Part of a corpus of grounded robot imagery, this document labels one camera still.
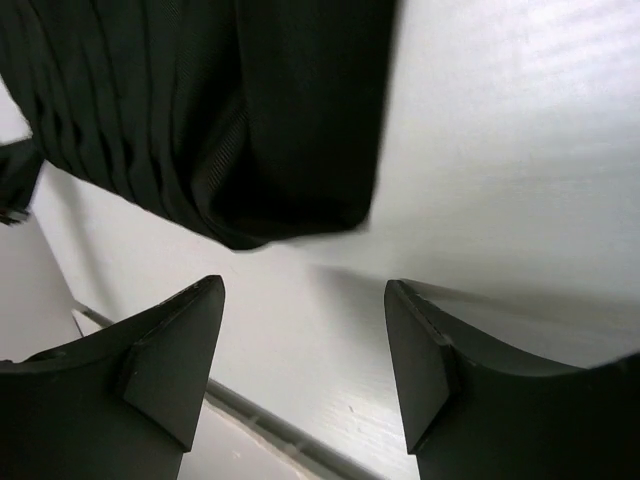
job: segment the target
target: white table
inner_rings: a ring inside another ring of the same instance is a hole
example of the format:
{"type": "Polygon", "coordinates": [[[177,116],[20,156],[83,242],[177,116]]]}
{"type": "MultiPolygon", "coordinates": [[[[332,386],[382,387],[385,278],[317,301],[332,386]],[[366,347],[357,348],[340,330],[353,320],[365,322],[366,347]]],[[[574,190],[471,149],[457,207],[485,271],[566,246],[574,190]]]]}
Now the white table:
{"type": "Polygon", "coordinates": [[[110,318],[221,274],[212,377],[385,478],[416,479],[386,279],[514,305],[526,313],[464,319],[557,360],[640,346],[639,21],[631,0],[407,2],[380,184],[355,234],[233,254],[51,169],[35,210],[74,296],[110,318]]]}

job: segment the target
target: black cloth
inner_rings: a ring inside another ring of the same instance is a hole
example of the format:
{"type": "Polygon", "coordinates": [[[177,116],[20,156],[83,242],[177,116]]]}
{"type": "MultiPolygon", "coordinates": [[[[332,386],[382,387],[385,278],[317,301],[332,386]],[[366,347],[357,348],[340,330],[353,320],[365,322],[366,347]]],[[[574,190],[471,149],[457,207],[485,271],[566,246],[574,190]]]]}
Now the black cloth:
{"type": "Polygon", "coordinates": [[[55,166],[233,249],[369,211],[394,0],[2,0],[55,166]]]}

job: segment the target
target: black garment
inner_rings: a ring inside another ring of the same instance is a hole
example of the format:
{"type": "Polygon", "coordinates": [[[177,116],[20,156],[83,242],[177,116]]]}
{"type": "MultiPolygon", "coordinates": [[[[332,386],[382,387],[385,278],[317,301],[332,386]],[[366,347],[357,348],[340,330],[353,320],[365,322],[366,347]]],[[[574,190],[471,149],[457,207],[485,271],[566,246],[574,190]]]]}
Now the black garment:
{"type": "Polygon", "coordinates": [[[51,163],[234,249],[350,229],[394,0],[2,0],[0,74],[51,163]]]}

